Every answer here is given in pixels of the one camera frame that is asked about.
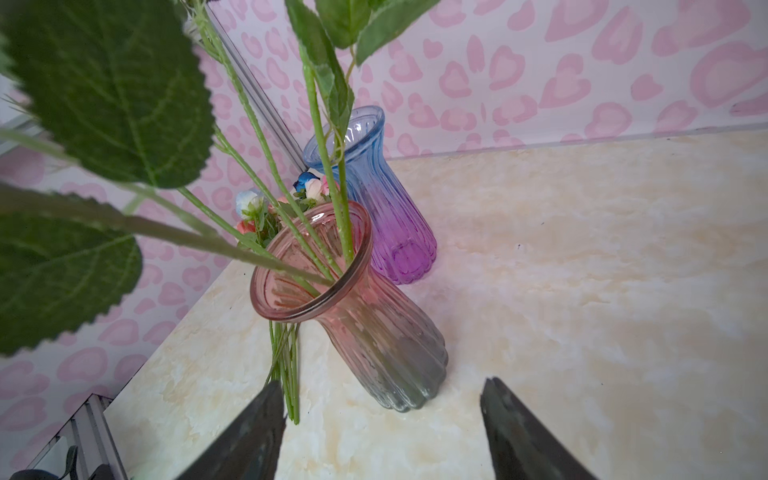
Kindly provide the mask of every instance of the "small flower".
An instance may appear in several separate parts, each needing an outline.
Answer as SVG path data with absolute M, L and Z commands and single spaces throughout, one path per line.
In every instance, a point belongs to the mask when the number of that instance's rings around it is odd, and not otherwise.
M 244 220 L 241 220 L 237 222 L 237 225 L 235 225 L 235 228 L 237 228 L 237 231 L 245 234 L 248 232 L 256 233 L 256 224 L 254 222 L 246 222 Z
M 320 202 L 323 199 L 322 189 L 323 182 L 319 178 L 313 178 L 306 182 L 306 197 Z
M 243 220 L 250 220 L 248 213 L 252 210 L 258 210 L 263 201 L 261 190 L 254 187 L 237 194 L 235 197 L 235 211 L 237 216 Z
M 319 178 L 314 174 L 311 174 L 310 172 L 304 172 L 301 175 L 299 175 L 299 180 L 296 180 L 296 183 L 293 184 L 293 188 L 295 188 L 297 192 L 300 192 L 301 190 L 306 190 L 307 183 L 309 183 L 312 180 L 319 180 Z

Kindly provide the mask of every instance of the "pink glass vase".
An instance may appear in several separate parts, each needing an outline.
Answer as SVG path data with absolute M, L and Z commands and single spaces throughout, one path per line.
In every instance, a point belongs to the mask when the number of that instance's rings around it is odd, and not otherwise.
M 384 160 L 384 110 L 373 106 L 352 110 L 345 144 L 349 198 L 360 202 L 373 221 L 373 267 L 394 283 L 415 282 L 432 268 L 437 241 Z M 323 171 L 315 137 L 304 148 L 304 163 Z M 338 181 L 338 167 L 333 176 Z
M 294 278 L 257 267 L 250 284 L 253 308 L 274 322 L 316 319 L 362 386 L 383 407 L 407 412 L 437 395 L 445 379 L 445 340 L 430 318 L 392 282 L 371 267 L 372 224 L 366 209 L 349 202 L 355 258 L 331 286 L 315 285 L 312 298 Z M 306 212 L 319 237 L 344 269 L 333 206 Z M 296 226 L 312 240 L 297 220 Z M 269 252 L 283 262 L 319 274 L 288 229 Z

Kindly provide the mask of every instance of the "pink flower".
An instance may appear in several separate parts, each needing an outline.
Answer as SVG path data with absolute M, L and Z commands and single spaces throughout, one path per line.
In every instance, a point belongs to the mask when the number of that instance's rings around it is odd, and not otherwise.
M 241 220 L 237 222 L 237 225 L 235 225 L 235 228 L 237 228 L 237 231 L 240 233 L 256 232 L 256 224 L 254 222 L 245 223 L 245 221 Z

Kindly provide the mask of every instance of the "green stem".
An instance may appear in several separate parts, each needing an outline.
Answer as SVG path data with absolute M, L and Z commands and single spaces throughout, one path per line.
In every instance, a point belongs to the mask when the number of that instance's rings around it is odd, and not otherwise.
M 333 213 L 336 215 L 336 228 L 339 229 L 339 238 L 341 239 L 342 251 L 344 253 L 344 262 L 347 267 L 352 264 L 352 260 L 355 256 L 353 243 L 352 243 L 352 229 L 349 228 L 351 222 L 349 221 L 349 214 L 344 214 L 343 199 L 341 193 L 336 189 L 336 182 L 333 181 L 333 168 L 331 166 L 331 160 L 328 158 L 328 148 L 325 142 L 320 141 L 324 138 L 323 135 L 323 123 L 320 120 L 320 109 L 317 104 L 317 90 L 315 89 L 315 74 L 310 66 L 309 59 L 306 56 L 306 52 L 303 47 L 299 47 L 301 52 L 301 62 L 304 70 L 304 83 L 306 83 L 306 97 L 310 101 L 310 113 L 312 114 L 312 123 L 315 126 L 315 138 L 317 141 L 317 150 L 320 153 L 320 160 L 323 162 L 323 170 L 326 173 L 326 177 L 330 179 L 328 182 L 328 190 L 331 195 L 331 201 L 333 202 Z M 341 171 L 339 171 L 339 183 L 341 182 Z
M 54 197 L 33 190 L 23 190 L 0 183 L 0 214 L 14 212 L 29 212 L 53 218 L 66 218 L 96 223 L 115 230 L 167 240 L 182 247 L 218 253 L 235 260 L 252 263 L 253 265 L 276 270 L 291 276 L 300 276 L 305 280 L 321 285 L 333 285 L 332 281 L 321 276 L 305 272 L 279 260 L 262 257 L 234 247 L 223 238 L 203 237 L 202 235 L 143 217 L 127 217 L 119 210 L 107 204 L 99 204 L 93 201 L 68 200 L 67 197 Z
M 195 217 L 193 214 L 187 212 L 186 210 L 183 210 L 181 207 L 178 207 L 173 202 L 169 202 L 168 200 L 165 200 L 163 197 L 156 194 L 154 192 L 154 189 L 151 187 L 142 187 L 134 184 L 119 184 L 119 183 L 116 183 L 116 185 L 122 188 L 123 190 L 134 192 L 137 195 L 141 195 L 144 198 L 148 198 L 154 201 L 156 204 L 160 205 L 161 207 L 164 207 L 166 210 L 169 210 L 171 213 L 176 215 L 176 217 L 179 220 L 184 222 L 189 227 L 195 229 L 198 233 L 200 233 L 205 237 L 219 236 L 219 234 L 211 225 L 208 225 L 207 223 L 203 222 L 199 218 Z
M 180 187 L 180 188 L 178 188 L 178 191 L 182 195 L 184 195 L 184 197 L 187 200 L 189 200 L 195 207 L 199 208 L 200 211 L 202 211 L 204 214 L 206 214 L 206 216 L 208 216 L 208 218 L 213 220 L 216 223 L 216 225 L 218 225 L 219 227 L 223 228 L 224 231 L 226 231 L 227 233 L 229 233 L 233 237 L 235 237 L 237 239 L 237 241 L 241 242 L 243 245 L 245 245 L 246 247 L 248 247 L 251 250 L 253 250 L 253 252 L 255 254 L 261 255 L 263 257 L 271 258 L 273 260 L 277 260 L 277 257 L 275 257 L 273 254 L 271 254 L 268 251 L 266 251 L 266 249 L 264 247 L 262 247 L 258 243 L 254 242 L 253 240 L 251 240 L 247 236 L 245 236 L 242 233 L 240 233 L 237 230 L 237 228 L 232 227 L 231 225 L 229 225 L 225 221 L 225 219 L 221 218 L 221 216 L 219 216 L 216 212 L 211 210 L 206 204 L 204 204 L 199 198 L 197 198 L 197 196 L 195 194 L 190 192 L 186 187 Z M 312 286 L 312 284 L 310 284 L 309 282 L 307 282 L 306 280 L 304 280 L 300 276 L 299 277 L 294 276 L 293 278 L 310 295 L 312 295 L 312 296 L 320 295 L 320 292 L 314 286 Z
M 240 155 L 240 152 L 235 150 L 232 147 L 232 144 L 227 140 L 226 137 L 224 137 L 224 134 L 221 133 L 221 129 L 219 129 L 218 126 L 214 125 L 214 131 L 216 132 L 216 137 L 219 139 L 219 142 L 222 144 L 224 148 L 228 150 L 228 154 L 232 155 L 232 157 L 235 159 L 235 161 L 240 164 L 240 166 L 243 168 L 243 170 L 246 171 L 248 176 L 253 180 L 253 182 L 256 184 L 257 187 L 262 191 L 264 196 L 266 196 L 267 200 L 270 201 L 270 203 L 275 207 L 275 210 L 277 211 L 277 214 L 280 215 L 280 219 L 283 220 L 283 224 L 291 231 L 293 236 L 296 238 L 296 241 L 299 243 L 299 245 L 302 247 L 304 252 L 307 254 L 307 256 L 315 263 L 315 266 L 317 269 L 325 275 L 325 277 L 328 280 L 333 280 L 333 275 L 331 274 L 331 271 L 328 269 L 326 264 L 324 264 L 320 258 L 315 253 L 315 250 L 312 250 L 312 247 L 306 242 L 306 239 L 304 238 L 304 235 L 302 235 L 299 232 L 299 229 L 296 228 L 296 225 L 293 223 L 291 218 L 289 217 L 288 213 L 283 209 L 283 207 L 280 205 L 280 202 L 277 201 L 274 195 L 272 195 L 272 192 L 270 192 L 270 189 L 267 188 L 265 183 L 259 178 L 258 175 L 256 175 L 256 172 L 253 171 L 253 168 L 250 167 L 250 165 L 243 159 L 243 156 Z
M 250 121 L 251 127 L 253 127 L 253 131 L 256 132 L 256 136 L 259 139 L 261 149 L 264 152 L 266 161 L 270 166 L 270 171 L 272 172 L 272 177 L 274 178 L 277 187 L 281 192 L 283 192 L 283 195 L 288 201 L 288 204 L 291 206 L 291 208 L 293 208 L 293 212 L 299 218 L 302 225 L 306 228 L 307 233 L 310 234 L 310 237 L 312 237 L 312 240 L 314 240 L 321 254 L 328 261 L 328 264 L 331 266 L 331 268 L 333 268 L 337 276 L 341 276 L 342 271 L 339 268 L 338 263 L 336 263 L 336 259 L 333 258 L 333 255 L 331 255 L 326 245 L 323 243 L 323 241 L 321 241 L 317 232 L 312 227 L 309 219 L 306 218 L 306 215 L 304 215 L 304 212 L 301 210 L 301 206 L 296 202 L 296 199 L 293 198 L 293 195 L 290 194 L 290 190 L 288 190 L 288 187 L 286 187 L 285 183 L 283 182 L 283 178 L 280 176 L 280 172 L 277 170 L 277 163 L 275 162 L 274 156 L 272 155 L 272 150 L 266 141 L 264 132 L 261 130 L 261 125 L 259 124 L 259 120 L 256 117 L 256 113 L 253 111 L 253 107 L 250 105 L 250 99 L 245 92 L 243 82 L 240 81 L 240 77 L 237 76 L 237 72 L 235 71 L 234 66 L 232 65 L 232 61 L 224 49 L 224 44 L 221 41 L 221 38 L 219 38 L 218 34 L 213 30 L 212 25 L 210 25 L 210 19 L 208 18 L 207 13 L 205 11 L 203 12 L 204 23 L 206 27 L 205 31 L 201 32 L 201 34 L 205 34 L 209 38 L 210 42 L 216 47 L 219 53 L 219 57 L 222 61 L 221 63 L 227 70 L 227 76 L 230 78 L 230 81 L 232 82 L 232 85 L 235 87 L 235 91 L 237 92 L 237 98 L 240 100 L 240 104 L 243 105 L 243 109 L 245 110 L 248 120 Z M 276 201 L 271 200 L 270 202 L 275 208 L 278 208 L 279 204 Z

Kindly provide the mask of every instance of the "blue flower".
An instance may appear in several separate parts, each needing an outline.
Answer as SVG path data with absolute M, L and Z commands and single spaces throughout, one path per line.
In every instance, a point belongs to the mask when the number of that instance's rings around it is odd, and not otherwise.
M 317 178 L 314 174 L 311 174 L 310 172 L 304 172 L 301 175 L 299 175 L 299 180 L 296 180 L 296 183 L 293 184 L 293 188 L 296 189 L 297 192 L 306 190 L 306 182 L 312 180 L 313 178 Z

